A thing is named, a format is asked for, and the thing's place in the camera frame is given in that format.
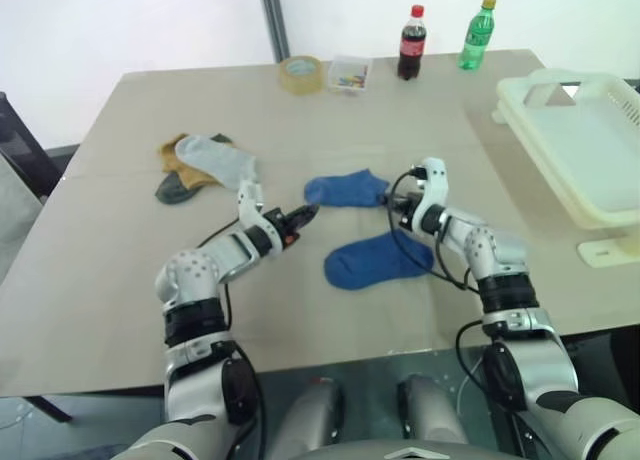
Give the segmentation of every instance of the table surface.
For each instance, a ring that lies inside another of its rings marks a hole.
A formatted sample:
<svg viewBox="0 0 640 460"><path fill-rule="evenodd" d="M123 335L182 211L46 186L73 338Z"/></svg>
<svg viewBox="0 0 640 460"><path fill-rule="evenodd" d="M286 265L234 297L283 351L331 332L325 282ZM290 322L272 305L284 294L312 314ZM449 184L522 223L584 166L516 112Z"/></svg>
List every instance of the table surface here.
<svg viewBox="0 0 640 460"><path fill-rule="evenodd" d="M221 132L257 155L267 207L283 210L303 202L315 176L370 168L393 180L442 157L450 205L529 242L531 278L561 334L640 322L638 266L586 266L576 245L606 234L578 229L490 118L496 82L540 66L526 50L490 52L478 72L433 55L404 82L393 59L378 59L360 96L293 96L275 65L125 75L0 287L0 395L163 382L156 273L236 215L234 192L221 187L176 206L154 197L165 176L156 151L181 132ZM258 370L448 348L480 316L472 294L435 278L358 292L327 283L327 254L386 231L382 209L323 208L293 248L233 282L233 333ZM463 272L454 255L445 260Z"/></svg>

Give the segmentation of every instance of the table leg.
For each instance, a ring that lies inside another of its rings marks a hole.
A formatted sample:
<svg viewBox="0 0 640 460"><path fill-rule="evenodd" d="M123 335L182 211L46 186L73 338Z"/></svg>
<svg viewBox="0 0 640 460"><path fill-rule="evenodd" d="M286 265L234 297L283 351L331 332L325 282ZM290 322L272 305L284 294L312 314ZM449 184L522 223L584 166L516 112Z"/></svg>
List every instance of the table leg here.
<svg viewBox="0 0 640 460"><path fill-rule="evenodd" d="M66 422L70 422L73 419L71 415L63 412L62 410L60 410L58 407L56 407L53 403L51 403L49 400L47 400L44 397L38 396L38 397L22 397L22 398L24 398L27 402L29 402L35 408L45 413L49 417L53 418L57 422L66 423Z"/></svg>

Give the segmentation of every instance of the red label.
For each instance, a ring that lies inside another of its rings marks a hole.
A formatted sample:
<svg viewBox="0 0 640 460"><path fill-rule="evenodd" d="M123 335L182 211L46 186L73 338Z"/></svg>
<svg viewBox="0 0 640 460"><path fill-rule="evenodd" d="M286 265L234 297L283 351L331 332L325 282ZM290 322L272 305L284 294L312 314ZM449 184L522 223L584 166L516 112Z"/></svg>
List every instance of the red label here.
<svg viewBox="0 0 640 460"><path fill-rule="evenodd" d="M402 39L400 42L400 53L408 55L410 57L420 57L424 53L424 40L419 42L412 42L410 40Z"/></svg>

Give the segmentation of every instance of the green bottle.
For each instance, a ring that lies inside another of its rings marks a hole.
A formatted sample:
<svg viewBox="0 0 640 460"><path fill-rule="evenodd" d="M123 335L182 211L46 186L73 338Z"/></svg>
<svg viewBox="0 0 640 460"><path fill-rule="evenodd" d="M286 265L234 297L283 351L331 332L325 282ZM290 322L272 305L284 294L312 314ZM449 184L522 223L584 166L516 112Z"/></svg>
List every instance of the green bottle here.
<svg viewBox="0 0 640 460"><path fill-rule="evenodd" d="M458 59L458 66L463 70L477 70L482 64L484 51L489 45L495 23L493 21L493 9L496 0L483 0L482 10L473 17L464 40L464 50Z"/></svg>

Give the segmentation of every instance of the small clear box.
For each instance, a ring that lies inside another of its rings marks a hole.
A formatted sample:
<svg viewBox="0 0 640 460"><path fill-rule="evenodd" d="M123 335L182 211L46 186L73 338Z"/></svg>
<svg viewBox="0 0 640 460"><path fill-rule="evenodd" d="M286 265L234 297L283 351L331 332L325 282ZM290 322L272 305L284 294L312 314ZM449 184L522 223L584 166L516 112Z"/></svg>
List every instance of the small clear box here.
<svg viewBox="0 0 640 460"><path fill-rule="evenodd" d="M364 92L371 76L372 65L373 61L370 58L335 57L329 67L329 89Z"/></svg>

